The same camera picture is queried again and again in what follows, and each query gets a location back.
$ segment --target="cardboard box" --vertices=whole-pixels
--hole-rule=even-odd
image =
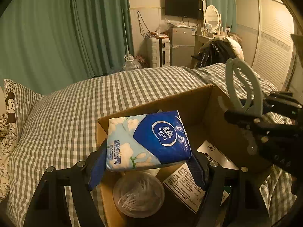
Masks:
[[[192,150],[199,148],[205,140],[208,140],[231,159],[237,167],[245,166],[250,172],[262,173],[271,164],[257,155],[250,156],[247,153],[247,140],[242,136],[237,126],[228,124],[224,120],[224,112],[217,101],[218,96],[222,96],[225,105],[232,108],[229,98],[218,87],[206,85],[102,117],[97,123],[97,144],[101,144],[107,137],[110,118],[156,113],[159,109],[163,111],[178,110]],[[161,168],[157,178],[162,182],[180,166],[181,164]],[[116,209],[112,196],[113,187],[120,177],[120,173],[106,171],[100,183],[104,215],[108,227],[184,227],[191,226],[195,220],[196,214],[179,201],[166,187],[163,206],[153,216],[140,219],[120,213]]]

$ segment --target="wall-mounted tv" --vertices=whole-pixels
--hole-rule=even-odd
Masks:
[[[201,0],[165,0],[165,14],[179,17],[202,19]]]

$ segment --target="vinda logo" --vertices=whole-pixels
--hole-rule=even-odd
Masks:
[[[177,133],[170,123],[166,121],[157,121],[153,123],[151,129],[161,145],[169,147],[175,144]]]

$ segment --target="blue tissue packaging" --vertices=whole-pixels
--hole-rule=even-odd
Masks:
[[[152,169],[187,162],[191,149],[178,111],[109,120],[109,171]]]

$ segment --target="wall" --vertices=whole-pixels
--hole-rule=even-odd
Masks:
[[[146,45],[143,36],[140,34],[137,11],[140,11],[142,18],[150,31],[155,31],[161,23],[165,23],[165,19],[177,24],[182,22],[181,17],[165,15],[164,0],[129,0],[129,5],[135,56],[137,54],[146,56]],[[196,19],[189,19],[188,21],[190,26],[195,26],[197,24]]]

